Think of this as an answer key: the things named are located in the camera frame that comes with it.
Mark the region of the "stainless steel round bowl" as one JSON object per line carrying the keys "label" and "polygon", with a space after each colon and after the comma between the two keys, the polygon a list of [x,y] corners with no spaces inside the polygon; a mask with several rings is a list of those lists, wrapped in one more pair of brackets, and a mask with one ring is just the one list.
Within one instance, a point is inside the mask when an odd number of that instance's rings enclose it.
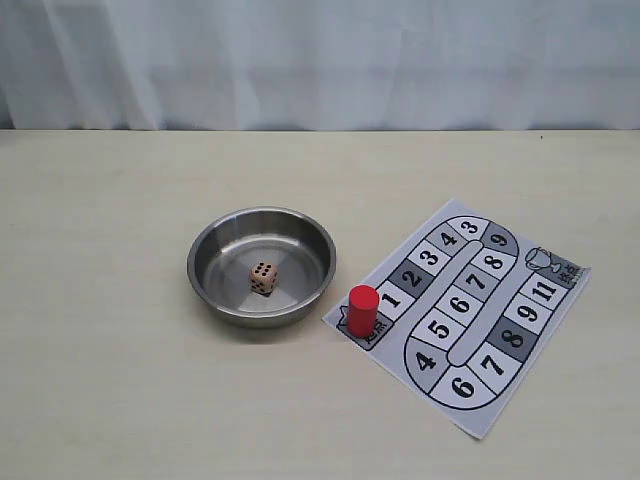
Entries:
{"label": "stainless steel round bowl", "polygon": [[[278,267],[270,295],[251,290],[249,273],[260,261]],[[277,206],[237,210],[214,220],[193,241],[186,272],[194,292],[218,318],[249,329],[300,321],[330,285],[335,243],[312,217]]]}

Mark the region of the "red cylinder game piece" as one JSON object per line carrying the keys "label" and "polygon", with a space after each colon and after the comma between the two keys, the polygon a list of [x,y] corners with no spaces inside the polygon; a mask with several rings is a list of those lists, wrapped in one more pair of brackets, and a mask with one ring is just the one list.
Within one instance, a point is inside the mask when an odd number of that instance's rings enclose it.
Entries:
{"label": "red cylinder game piece", "polygon": [[361,284],[349,292],[347,309],[347,329],[356,337],[367,337],[373,331],[378,314],[380,296],[377,290]]}

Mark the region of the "wooden die with black pips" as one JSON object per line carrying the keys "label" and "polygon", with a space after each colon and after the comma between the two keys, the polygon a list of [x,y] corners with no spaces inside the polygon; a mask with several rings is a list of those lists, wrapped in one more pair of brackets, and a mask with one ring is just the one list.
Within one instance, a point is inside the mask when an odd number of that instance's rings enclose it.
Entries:
{"label": "wooden die with black pips", "polygon": [[268,261],[256,263],[250,270],[249,282],[251,290],[260,295],[270,295],[278,281],[278,267]]}

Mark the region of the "printed paper game board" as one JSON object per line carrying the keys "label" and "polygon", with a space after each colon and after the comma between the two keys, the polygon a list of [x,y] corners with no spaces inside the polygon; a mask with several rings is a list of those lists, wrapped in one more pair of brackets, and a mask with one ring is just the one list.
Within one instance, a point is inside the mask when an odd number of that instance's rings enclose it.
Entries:
{"label": "printed paper game board", "polygon": [[480,439],[590,276],[451,200],[365,278],[380,303],[355,344]]}

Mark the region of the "white curtain backdrop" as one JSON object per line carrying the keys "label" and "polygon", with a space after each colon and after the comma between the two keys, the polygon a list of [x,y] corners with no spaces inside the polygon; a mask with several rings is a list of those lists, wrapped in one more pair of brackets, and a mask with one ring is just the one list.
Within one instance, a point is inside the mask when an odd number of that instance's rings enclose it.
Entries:
{"label": "white curtain backdrop", "polygon": [[9,129],[639,125],[635,1],[5,1]]}

